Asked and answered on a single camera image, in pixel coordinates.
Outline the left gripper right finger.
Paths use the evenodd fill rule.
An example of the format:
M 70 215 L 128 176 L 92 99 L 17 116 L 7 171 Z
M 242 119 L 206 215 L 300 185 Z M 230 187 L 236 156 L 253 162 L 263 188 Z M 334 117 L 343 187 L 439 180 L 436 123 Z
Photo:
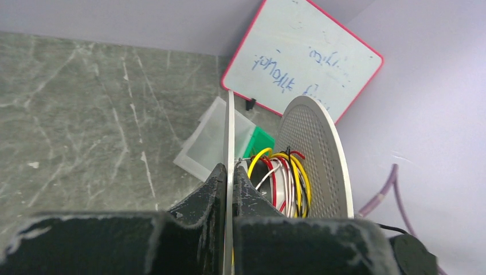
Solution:
M 375 223 L 349 218 L 287 218 L 234 172 L 236 274 L 399 274 Z

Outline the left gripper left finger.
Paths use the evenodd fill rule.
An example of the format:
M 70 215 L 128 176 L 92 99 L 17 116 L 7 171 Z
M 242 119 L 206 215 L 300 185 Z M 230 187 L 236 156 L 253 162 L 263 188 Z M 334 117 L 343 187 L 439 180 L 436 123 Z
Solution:
M 41 212 L 1 257 L 2 274 L 221 274 L 227 171 L 167 211 Z

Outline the grey perforated spool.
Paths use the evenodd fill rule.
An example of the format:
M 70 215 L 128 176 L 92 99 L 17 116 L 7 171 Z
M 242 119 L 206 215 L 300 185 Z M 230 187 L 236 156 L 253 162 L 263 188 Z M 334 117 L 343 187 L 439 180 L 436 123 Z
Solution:
M 225 117 L 227 157 L 225 231 L 222 273 L 234 271 L 234 98 L 229 97 Z M 287 106 L 279 126 L 276 148 L 288 146 L 305 156 L 303 167 L 311 182 L 308 218 L 353 219 L 351 184 L 342 144 L 327 110 L 317 100 L 298 96 Z

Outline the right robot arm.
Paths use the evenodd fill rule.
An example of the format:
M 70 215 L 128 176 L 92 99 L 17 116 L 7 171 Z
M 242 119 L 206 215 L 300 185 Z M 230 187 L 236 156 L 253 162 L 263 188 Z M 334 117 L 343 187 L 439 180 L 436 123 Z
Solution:
M 401 274 L 438 275 L 437 257 L 425 245 L 404 229 L 378 223 L 381 229 L 399 233 L 389 238 L 394 259 Z

